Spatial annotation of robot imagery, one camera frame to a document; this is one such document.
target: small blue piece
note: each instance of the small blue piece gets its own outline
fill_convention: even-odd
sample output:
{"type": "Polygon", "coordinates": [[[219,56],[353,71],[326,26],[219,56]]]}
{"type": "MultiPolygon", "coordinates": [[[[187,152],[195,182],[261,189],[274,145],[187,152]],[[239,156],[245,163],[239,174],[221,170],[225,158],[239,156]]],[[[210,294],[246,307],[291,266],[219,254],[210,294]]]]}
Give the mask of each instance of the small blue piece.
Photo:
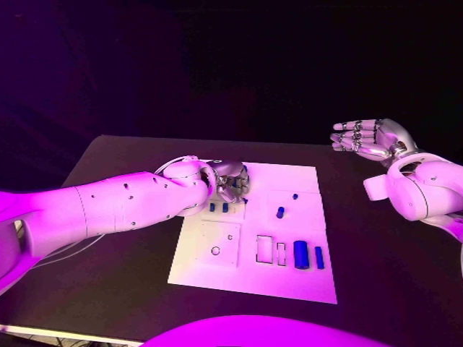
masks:
{"type": "Polygon", "coordinates": [[[285,209],[282,207],[278,208],[278,212],[277,212],[277,217],[278,218],[284,218],[284,212],[285,212],[285,209]]]}
{"type": "Polygon", "coordinates": [[[323,263],[323,248],[316,247],[316,254],[317,254],[317,264],[318,264],[318,269],[323,270],[326,268],[326,264],[323,263]]]}
{"type": "Polygon", "coordinates": [[[307,254],[307,242],[294,242],[294,260],[297,264],[297,269],[305,270],[310,268],[310,257],[307,254]]]}

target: robotic hand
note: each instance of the robotic hand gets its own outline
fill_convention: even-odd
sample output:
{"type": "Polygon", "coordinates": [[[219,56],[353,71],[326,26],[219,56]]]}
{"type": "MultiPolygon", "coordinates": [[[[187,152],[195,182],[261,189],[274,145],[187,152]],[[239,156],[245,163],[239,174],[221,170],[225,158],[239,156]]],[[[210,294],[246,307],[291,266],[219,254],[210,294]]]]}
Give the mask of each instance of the robotic hand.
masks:
{"type": "Polygon", "coordinates": [[[463,166],[419,150],[409,132],[390,119],[334,125],[336,151],[382,161],[387,174],[364,180],[370,200],[390,198],[409,220],[438,226],[463,243],[463,166]]]}
{"type": "Polygon", "coordinates": [[[0,192],[0,295],[67,245],[193,215],[215,193],[226,202],[245,201],[249,176],[241,162],[206,163],[195,156],[177,160],[156,173],[131,173],[46,192],[0,192]],[[16,220],[25,227],[21,238],[16,220]]]}

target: rectangular cutout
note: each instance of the rectangular cutout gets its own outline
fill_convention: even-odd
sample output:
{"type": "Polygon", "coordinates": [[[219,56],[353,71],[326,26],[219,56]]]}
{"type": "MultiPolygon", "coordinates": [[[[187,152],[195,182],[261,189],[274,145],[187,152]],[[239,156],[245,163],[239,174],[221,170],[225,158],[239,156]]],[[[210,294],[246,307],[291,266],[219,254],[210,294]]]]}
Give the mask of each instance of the rectangular cutout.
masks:
{"type": "Polygon", "coordinates": [[[277,250],[278,250],[278,265],[287,266],[287,249],[285,244],[278,243],[277,244],[277,250]]]}
{"type": "Polygon", "coordinates": [[[258,254],[257,262],[274,264],[274,237],[258,235],[258,254]]]}

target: black backdrop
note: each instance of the black backdrop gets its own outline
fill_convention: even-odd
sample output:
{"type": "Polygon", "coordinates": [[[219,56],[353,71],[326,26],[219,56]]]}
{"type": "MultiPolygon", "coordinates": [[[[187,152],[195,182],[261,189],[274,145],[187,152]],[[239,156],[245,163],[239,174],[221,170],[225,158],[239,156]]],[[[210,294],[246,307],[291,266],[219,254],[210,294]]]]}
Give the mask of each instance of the black backdrop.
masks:
{"type": "Polygon", "coordinates": [[[101,134],[330,144],[373,118],[463,164],[463,6],[0,1],[0,189],[59,187],[101,134]]]}

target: black table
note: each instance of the black table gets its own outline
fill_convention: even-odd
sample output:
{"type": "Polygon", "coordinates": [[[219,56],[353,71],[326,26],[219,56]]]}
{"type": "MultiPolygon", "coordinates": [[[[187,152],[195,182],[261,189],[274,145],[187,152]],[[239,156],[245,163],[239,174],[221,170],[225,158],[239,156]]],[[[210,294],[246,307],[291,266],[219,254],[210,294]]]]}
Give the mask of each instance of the black table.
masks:
{"type": "Polygon", "coordinates": [[[393,346],[463,346],[461,244],[409,222],[363,180],[379,163],[330,146],[98,137],[65,187],[154,171],[182,155],[316,166],[339,305],[167,284],[183,218],[111,234],[81,254],[31,271],[0,297],[0,324],[127,340],[231,314],[293,318],[393,346]]]}

